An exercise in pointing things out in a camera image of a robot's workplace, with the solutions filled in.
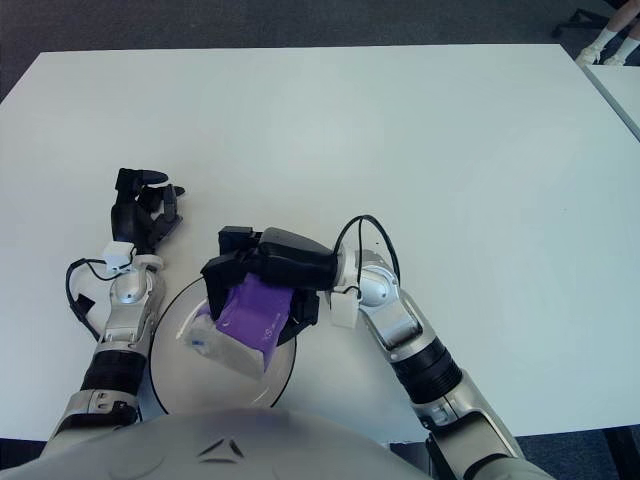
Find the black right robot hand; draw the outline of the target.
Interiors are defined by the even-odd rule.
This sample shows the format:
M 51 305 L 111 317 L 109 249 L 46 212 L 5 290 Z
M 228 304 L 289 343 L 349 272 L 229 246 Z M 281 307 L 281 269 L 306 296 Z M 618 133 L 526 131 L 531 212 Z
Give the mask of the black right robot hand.
M 201 269 L 209 311 L 217 325 L 231 313 L 232 299 L 244 294 L 244 308 L 260 319 L 284 314 L 279 345 L 318 321 L 321 291 L 334 285 L 337 254 L 307 237 L 270 227 L 226 226 L 218 232 L 220 255 Z

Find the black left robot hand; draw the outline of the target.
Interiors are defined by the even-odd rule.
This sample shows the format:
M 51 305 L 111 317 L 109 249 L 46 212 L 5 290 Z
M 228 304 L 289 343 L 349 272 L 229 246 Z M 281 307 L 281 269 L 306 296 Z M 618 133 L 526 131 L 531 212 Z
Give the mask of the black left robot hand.
M 138 255 L 154 254 L 157 245 L 182 221 L 178 198 L 185 189 L 170 184 L 162 172 L 120 168 L 115 190 L 113 240 L 132 243 Z

